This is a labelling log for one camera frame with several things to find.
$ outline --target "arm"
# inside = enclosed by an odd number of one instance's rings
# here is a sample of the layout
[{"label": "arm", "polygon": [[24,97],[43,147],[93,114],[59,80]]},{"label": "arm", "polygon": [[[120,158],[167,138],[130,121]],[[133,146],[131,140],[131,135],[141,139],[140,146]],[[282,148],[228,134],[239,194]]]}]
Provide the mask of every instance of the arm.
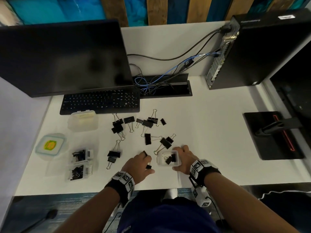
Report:
[{"label": "arm", "polygon": [[[173,167],[189,175],[190,166],[198,160],[189,147],[176,147],[181,166]],[[235,232],[298,233],[270,208],[219,173],[206,175],[204,184],[215,199],[221,213]]]},{"label": "arm", "polygon": [[[140,153],[134,158],[130,158],[123,166],[122,171],[129,173],[134,178],[135,184],[138,184],[146,176],[155,172],[153,169],[146,169],[151,160],[151,156]],[[54,233],[102,232],[119,201],[118,192],[111,187],[105,187],[75,211]]]}]

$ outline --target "wrist band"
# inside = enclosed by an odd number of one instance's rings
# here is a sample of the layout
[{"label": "wrist band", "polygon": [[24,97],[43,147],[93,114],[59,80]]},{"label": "wrist band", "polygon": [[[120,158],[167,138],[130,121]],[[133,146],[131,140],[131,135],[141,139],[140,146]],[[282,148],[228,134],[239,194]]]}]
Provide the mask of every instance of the wrist band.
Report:
[{"label": "wrist band", "polygon": [[134,192],[135,182],[133,177],[124,171],[117,172],[105,187],[111,187],[118,192],[122,207],[126,205]]},{"label": "wrist band", "polygon": [[212,172],[218,172],[221,174],[219,169],[206,159],[196,160],[190,167],[189,179],[193,187],[196,188],[197,185],[195,185],[192,180],[194,180],[198,185],[204,186],[204,178]]}]

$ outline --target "small plastic box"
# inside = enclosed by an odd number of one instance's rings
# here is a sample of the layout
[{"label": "small plastic box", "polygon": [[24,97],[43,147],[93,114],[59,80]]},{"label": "small plastic box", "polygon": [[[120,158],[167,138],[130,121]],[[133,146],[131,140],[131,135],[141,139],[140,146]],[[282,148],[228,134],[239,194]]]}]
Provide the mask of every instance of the small plastic box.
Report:
[{"label": "small plastic box", "polygon": [[68,129],[73,132],[87,132],[98,129],[98,115],[94,110],[72,113],[68,119]]},{"label": "small plastic box", "polygon": [[[172,154],[176,155],[176,162],[170,162],[170,164],[167,164],[165,161],[167,157],[170,157]],[[165,166],[165,167],[176,167],[181,165],[181,161],[178,155],[177,150],[172,151],[165,151],[165,152],[159,152],[157,155],[157,163],[159,166]]]},{"label": "small plastic box", "polygon": [[87,162],[88,160],[91,160],[94,158],[94,151],[92,149],[83,148],[83,149],[76,150],[75,152],[78,152],[81,150],[85,150],[85,160],[76,161],[76,157],[74,157],[71,154],[71,163],[73,163],[73,164],[83,163],[83,162]]},{"label": "small plastic box", "polygon": [[76,167],[81,167],[83,169],[83,173],[81,174],[79,179],[74,179],[74,180],[82,180],[86,178],[87,176],[90,176],[93,174],[93,166],[89,162],[83,162],[83,163],[71,165],[68,167],[68,180],[74,181],[72,171]]},{"label": "small plastic box", "polygon": [[36,146],[35,152],[38,154],[57,155],[65,142],[64,137],[43,136]]}]

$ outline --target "red accent stripe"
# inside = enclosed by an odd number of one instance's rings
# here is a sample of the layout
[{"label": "red accent stripe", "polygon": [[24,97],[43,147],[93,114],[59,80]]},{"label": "red accent stripe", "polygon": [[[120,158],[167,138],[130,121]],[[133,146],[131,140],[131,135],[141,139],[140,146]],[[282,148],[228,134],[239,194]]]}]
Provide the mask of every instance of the red accent stripe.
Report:
[{"label": "red accent stripe", "polygon": [[[274,117],[274,119],[275,119],[276,121],[279,121],[279,118],[278,118],[277,115],[273,115],[273,117]],[[288,137],[286,131],[282,131],[282,132],[283,132],[283,134],[284,134],[284,136],[285,136],[285,140],[286,140],[287,145],[288,145],[289,148],[290,148],[290,151],[296,151],[295,148],[294,148],[294,146],[293,146],[293,144],[292,144],[292,142],[290,141],[290,139],[289,139],[289,137]]]}]

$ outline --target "desktop computer tower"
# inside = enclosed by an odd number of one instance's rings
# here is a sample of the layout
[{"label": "desktop computer tower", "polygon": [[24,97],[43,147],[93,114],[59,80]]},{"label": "desktop computer tower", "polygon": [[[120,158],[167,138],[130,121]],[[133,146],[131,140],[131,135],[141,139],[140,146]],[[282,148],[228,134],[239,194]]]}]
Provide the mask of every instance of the desktop computer tower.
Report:
[{"label": "desktop computer tower", "polygon": [[223,36],[221,53],[206,77],[209,89],[261,83],[311,34],[311,12],[299,9],[236,15],[227,26],[231,30]]}]

